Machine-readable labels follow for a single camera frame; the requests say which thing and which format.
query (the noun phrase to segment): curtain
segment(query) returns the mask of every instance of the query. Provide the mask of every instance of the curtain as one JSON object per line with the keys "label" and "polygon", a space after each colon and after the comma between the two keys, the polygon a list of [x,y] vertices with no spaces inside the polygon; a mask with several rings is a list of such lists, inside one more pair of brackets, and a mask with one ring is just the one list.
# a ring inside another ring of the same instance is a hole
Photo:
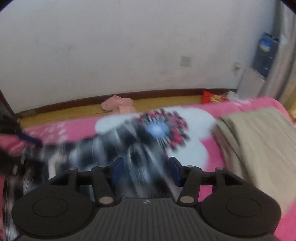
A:
{"label": "curtain", "polygon": [[296,87],[296,15],[280,3],[279,47],[272,68],[259,96],[268,96],[284,103]]}

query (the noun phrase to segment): wall socket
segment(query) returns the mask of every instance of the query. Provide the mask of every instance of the wall socket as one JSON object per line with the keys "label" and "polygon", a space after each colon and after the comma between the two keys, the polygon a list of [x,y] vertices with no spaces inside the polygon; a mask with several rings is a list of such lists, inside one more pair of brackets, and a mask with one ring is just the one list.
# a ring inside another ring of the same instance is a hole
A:
{"label": "wall socket", "polygon": [[191,66],[191,57],[189,57],[189,56],[181,56],[180,65],[190,67]]}

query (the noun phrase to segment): wooden floor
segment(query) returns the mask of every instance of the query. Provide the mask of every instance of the wooden floor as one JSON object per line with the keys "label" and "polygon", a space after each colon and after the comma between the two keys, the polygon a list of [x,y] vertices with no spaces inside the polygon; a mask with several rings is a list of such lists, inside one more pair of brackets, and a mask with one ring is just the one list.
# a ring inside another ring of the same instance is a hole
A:
{"label": "wooden floor", "polygon": [[[134,107],[137,112],[145,112],[160,107],[199,104],[201,96],[176,96],[151,99],[134,100]],[[20,120],[23,128],[29,126],[44,125],[48,122],[64,121],[79,118],[89,118],[94,116],[108,115],[110,112],[103,111],[99,104],[74,107],[64,110],[57,110],[42,113],[34,116],[24,117]]]}

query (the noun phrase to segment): beige blanket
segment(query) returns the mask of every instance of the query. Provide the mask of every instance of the beige blanket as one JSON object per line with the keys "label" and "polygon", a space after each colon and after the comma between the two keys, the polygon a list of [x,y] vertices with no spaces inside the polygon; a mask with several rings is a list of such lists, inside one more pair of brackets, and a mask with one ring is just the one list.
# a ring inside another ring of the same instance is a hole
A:
{"label": "beige blanket", "polygon": [[296,129],[274,108],[221,117],[213,130],[227,168],[286,211],[296,197]]}

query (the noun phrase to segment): white wall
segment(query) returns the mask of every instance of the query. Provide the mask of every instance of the white wall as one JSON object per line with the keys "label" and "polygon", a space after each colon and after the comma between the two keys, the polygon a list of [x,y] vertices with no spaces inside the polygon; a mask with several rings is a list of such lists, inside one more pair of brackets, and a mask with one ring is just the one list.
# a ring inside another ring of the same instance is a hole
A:
{"label": "white wall", "polygon": [[[0,89],[15,112],[173,88],[236,88],[274,0],[14,0],[0,13]],[[191,67],[180,66],[182,55]]]}

